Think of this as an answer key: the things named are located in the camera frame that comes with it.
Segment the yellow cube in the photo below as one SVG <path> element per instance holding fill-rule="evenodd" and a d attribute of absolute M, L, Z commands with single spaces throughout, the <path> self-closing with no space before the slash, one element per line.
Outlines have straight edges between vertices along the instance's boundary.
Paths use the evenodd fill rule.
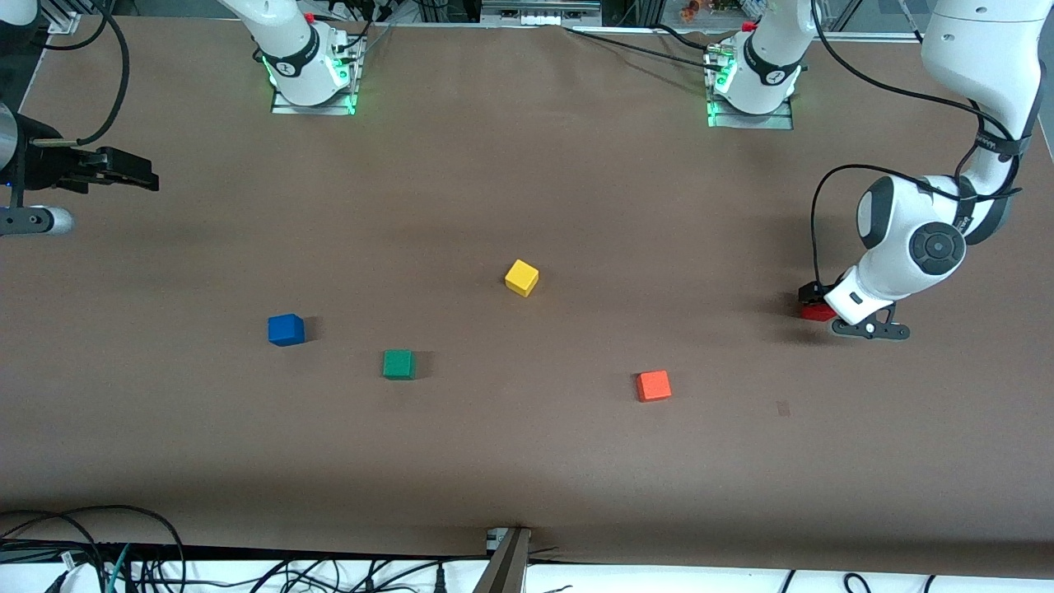
<path fill-rule="evenodd" d="M 538 270 L 523 259 L 516 259 L 505 274 L 505 285 L 521 296 L 529 296 L 538 283 Z"/>

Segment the blue cable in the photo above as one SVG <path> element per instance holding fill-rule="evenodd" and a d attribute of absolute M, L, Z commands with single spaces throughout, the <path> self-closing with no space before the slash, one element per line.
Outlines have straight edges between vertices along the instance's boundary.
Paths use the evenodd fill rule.
<path fill-rule="evenodd" d="M 129 548 L 131 547 L 131 543 L 125 543 L 124 549 L 121 550 L 121 553 L 117 556 L 117 564 L 114 565 L 114 572 L 111 573 L 110 580 L 106 581 L 106 593 L 114 593 L 114 590 L 117 587 L 117 574 L 121 572 L 121 565 L 124 564 L 124 556 L 128 555 Z"/>

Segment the green cube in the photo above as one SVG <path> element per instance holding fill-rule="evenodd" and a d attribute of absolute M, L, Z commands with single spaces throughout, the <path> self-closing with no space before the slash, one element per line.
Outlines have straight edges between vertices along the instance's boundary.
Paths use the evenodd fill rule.
<path fill-rule="evenodd" d="M 412 351 L 385 351 L 385 379 L 410 381 L 415 368 Z"/>

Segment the blue cube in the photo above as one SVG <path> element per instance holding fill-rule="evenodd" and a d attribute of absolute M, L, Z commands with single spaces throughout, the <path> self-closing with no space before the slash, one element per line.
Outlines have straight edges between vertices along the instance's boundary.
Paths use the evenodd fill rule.
<path fill-rule="evenodd" d="M 293 314 L 267 320 L 267 341 L 275 347 L 295 347 L 306 342 L 304 320 Z"/>

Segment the cube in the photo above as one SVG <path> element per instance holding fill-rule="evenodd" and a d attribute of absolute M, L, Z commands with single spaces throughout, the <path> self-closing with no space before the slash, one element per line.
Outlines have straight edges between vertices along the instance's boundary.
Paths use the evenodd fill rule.
<path fill-rule="evenodd" d="M 665 371 L 649 371 L 637 376 L 637 399 L 641 402 L 664 400 L 671 395 Z"/>
<path fill-rule="evenodd" d="M 416 361 L 411 351 L 385 351 L 382 375 L 391 381 L 410 381 L 416 372 Z"/>
<path fill-rule="evenodd" d="M 267 341 L 275 347 L 295 347 L 305 343 L 304 320 L 293 314 L 267 320 Z"/>
<path fill-rule="evenodd" d="M 516 259 L 505 274 L 505 285 L 521 296 L 530 296 L 538 283 L 538 270 L 523 259 Z"/>

